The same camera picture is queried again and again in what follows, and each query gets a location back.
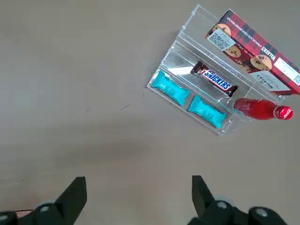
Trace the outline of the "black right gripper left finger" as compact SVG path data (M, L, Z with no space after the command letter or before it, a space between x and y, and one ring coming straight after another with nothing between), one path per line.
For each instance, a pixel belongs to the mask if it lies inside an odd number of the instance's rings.
M2 211L2 225L73 225L87 202L86 178L76 177L54 201L35 209Z

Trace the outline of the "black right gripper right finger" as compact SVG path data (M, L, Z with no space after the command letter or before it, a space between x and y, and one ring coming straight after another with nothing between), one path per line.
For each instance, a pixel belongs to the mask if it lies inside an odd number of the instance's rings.
M255 206L243 212L225 200L216 200L201 175L192 176L192 201L197 217L189 225L287 225L269 208Z

